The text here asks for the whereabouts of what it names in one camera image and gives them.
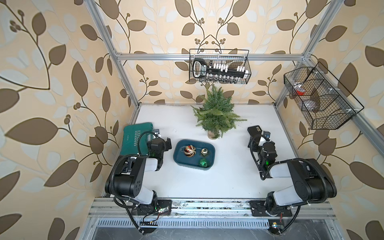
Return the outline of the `green glitter ball ornament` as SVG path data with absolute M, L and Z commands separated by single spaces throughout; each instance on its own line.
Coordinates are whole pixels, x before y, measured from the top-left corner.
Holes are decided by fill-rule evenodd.
M 201 158 L 199 161 L 199 166 L 202 168 L 207 168 L 208 167 L 208 161 L 206 158 Z

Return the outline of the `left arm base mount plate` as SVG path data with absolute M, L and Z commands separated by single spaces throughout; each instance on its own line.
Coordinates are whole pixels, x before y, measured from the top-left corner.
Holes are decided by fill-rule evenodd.
M 139 205 L 132 210 L 132 214 L 137 216 L 146 216 L 149 214 L 158 215 L 160 210 L 162 210 L 161 215 L 169 215 L 172 210 L 172 200 L 153 200 L 150 205 Z

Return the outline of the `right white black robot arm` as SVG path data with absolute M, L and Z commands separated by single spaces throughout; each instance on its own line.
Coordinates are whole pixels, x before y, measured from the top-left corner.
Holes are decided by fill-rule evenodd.
M 315 159 L 294 158 L 277 161 L 275 143 L 262 134 L 250 137 L 249 149 L 262 181 L 266 179 L 291 179 L 292 185 L 267 194 L 263 203 L 250 202 L 253 213 L 282 218 L 295 208 L 288 223 L 271 223 L 269 233 L 283 235 L 299 215 L 302 206 L 322 204 L 337 195 L 337 188 L 331 176 Z

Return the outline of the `red gold striped ornament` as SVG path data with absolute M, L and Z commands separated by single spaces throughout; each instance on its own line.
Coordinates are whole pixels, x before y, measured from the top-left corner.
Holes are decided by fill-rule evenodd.
M 187 145 L 184 148 L 185 156 L 191 158 L 196 154 L 196 148 L 193 145 Z

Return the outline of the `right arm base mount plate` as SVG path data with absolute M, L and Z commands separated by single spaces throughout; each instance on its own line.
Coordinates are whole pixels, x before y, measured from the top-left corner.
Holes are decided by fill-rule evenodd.
M 267 201 L 249 201 L 253 217 L 292 217 L 290 207 L 267 204 Z

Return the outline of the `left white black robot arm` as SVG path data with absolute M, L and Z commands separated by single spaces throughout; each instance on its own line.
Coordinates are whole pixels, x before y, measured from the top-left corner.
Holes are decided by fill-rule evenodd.
M 152 232 L 149 226 L 160 216 L 172 211 L 171 200 L 158 200 L 156 191 L 144 186 L 144 173 L 159 171 L 164 153 L 172 149 L 170 138 L 163 139 L 156 132 L 141 133 L 137 141 L 138 152 L 118 158 L 105 185 L 105 192 L 114 203 L 126 210 L 128 217 L 140 234 Z

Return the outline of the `gold shiny ball ornament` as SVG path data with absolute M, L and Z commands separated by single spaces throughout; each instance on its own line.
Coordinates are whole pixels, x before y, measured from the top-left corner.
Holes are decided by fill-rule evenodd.
M 201 155 L 202 157 L 206 157 L 206 156 L 208 156 L 208 155 L 209 155 L 209 150 L 208 150 L 207 148 L 203 148 L 203 149 L 201 149 L 200 155 Z

